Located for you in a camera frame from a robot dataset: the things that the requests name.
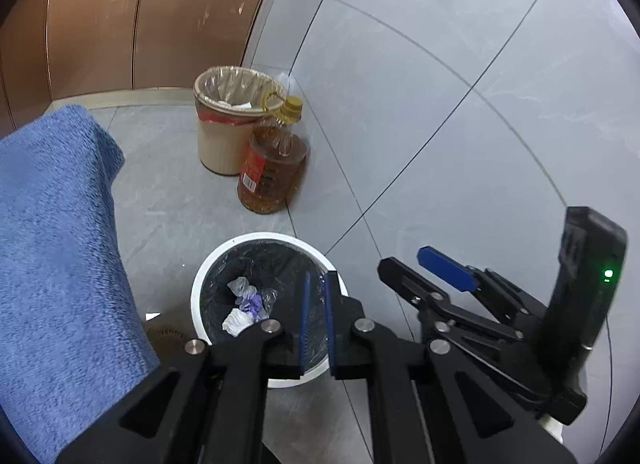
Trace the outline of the white trash bin black liner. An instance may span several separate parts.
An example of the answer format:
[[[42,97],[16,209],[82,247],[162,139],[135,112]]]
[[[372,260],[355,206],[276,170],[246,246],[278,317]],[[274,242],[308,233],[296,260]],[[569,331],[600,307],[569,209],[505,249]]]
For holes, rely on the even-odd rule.
[[[292,388],[329,371],[331,308],[347,294],[318,249],[282,233],[247,233],[202,263],[191,317],[227,387]]]

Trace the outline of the beige trash bin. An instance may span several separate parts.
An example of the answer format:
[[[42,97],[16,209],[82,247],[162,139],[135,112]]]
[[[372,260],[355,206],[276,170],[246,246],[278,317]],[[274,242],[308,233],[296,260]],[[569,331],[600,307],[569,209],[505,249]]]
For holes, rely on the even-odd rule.
[[[196,78],[193,94],[201,163],[217,175],[236,176],[254,124],[283,104],[286,90],[258,70],[215,66]]]

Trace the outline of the brown kitchen cabinets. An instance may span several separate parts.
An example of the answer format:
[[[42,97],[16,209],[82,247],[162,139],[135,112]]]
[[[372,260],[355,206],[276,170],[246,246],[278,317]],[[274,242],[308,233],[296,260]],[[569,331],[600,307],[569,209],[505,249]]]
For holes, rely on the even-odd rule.
[[[1,131],[54,102],[188,89],[206,68],[243,62],[262,0],[4,0]]]

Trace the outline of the crumpled white tissue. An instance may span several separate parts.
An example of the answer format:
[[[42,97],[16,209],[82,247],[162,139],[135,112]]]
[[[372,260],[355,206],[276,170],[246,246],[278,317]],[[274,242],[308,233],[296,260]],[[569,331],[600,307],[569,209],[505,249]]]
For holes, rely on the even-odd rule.
[[[221,329],[232,337],[238,337],[243,331],[254,324],[254,315],[233,308],[227,317],[222,321]]]

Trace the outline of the cooking oil bottle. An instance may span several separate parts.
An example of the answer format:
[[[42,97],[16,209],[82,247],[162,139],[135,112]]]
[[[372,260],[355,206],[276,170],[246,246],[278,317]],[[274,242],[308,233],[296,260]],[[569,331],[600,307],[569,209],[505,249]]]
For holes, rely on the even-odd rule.
[[[238,183],[240,202],[253,213],[276,213],[294,189],[309,152],[303,107],[297,96],[277,91],[262,98],[267,114],[250,132]]]

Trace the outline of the blue terry towel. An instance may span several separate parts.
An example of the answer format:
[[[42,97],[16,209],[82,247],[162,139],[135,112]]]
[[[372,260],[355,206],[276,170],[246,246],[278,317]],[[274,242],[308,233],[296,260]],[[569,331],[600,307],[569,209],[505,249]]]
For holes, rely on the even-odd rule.
[[[79,105],[1,142],[1,407],[41,463],[158,364],[118,249],[123,163]]]

